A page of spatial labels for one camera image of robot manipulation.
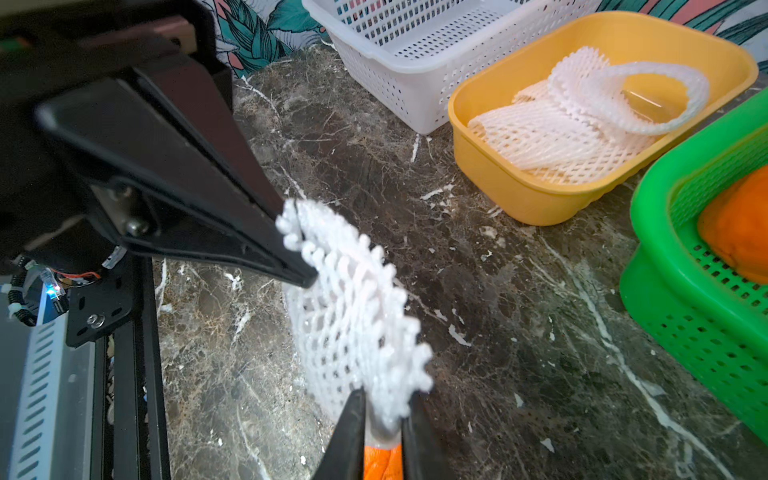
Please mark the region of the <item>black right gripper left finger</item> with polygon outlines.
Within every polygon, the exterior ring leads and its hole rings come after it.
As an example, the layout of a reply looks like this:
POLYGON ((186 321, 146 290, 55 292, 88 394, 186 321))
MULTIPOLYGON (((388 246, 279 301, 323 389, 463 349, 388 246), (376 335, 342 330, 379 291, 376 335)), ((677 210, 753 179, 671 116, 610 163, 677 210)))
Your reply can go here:
POLYGON ((313 480, 361 480, 364 476, 366 395, 352 391, 313 480))

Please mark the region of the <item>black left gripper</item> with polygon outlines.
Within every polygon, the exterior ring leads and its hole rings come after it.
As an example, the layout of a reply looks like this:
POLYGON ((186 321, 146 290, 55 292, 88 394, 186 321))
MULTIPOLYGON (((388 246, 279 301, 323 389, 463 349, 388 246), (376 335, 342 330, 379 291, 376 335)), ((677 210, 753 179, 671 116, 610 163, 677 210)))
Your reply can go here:
POLYGON ((307 288, 197 1, 1 5, 1 256, 67 274, 115 248, 307 288))

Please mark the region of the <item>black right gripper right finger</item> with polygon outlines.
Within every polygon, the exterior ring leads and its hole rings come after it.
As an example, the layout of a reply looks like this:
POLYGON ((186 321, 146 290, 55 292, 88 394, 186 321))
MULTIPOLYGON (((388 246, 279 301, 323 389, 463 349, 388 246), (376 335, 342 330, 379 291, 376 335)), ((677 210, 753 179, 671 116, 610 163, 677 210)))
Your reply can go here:
POLYGON ((405 480, 454 480, 425 410, 423 395, 414 393, 410 415, 402 421, 402 460, 405 480))

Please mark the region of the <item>white foam net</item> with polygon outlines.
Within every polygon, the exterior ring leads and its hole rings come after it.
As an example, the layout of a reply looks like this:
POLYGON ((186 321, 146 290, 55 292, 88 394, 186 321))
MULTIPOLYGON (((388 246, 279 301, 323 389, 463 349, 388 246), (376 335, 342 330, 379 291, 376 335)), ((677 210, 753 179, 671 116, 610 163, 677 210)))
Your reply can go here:
POLYGON ((288 199, 276 226, 285 247, 317 273, 307 288, 283 287, 309 394, 337 421, 349 394, 363 390, 368 443, 392 447, 411 397, 433 387, 426 370, 433 351, 418 340, 421 323, 406 312, 395 266, 322 203, 288 199))
POLYGON ((582 185, 608 176, 658 137, 693 119, 709 91, 708 79, 694 68, 656 62, 613 65, 598 49, 582 47, 509 105, 474 117, 468 127, 507 164, 549 183, 582 185), (680 83, 685 110, 661 123, 637 113, 623 90, 635 76, 680 83))

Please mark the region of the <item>netted orange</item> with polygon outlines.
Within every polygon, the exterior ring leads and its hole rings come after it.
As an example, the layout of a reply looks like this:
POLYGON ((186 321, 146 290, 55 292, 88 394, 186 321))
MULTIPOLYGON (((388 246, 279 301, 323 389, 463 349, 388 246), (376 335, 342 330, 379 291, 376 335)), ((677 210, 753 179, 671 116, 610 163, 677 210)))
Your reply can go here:
POLYGON ((366 446, 364 449, 363 480, 403 480, 402 446, 379 449, 366 446))
POLYGON ((735 182, 700 214, 709 249, 743 278, 767 284, 767 167, 735 182))

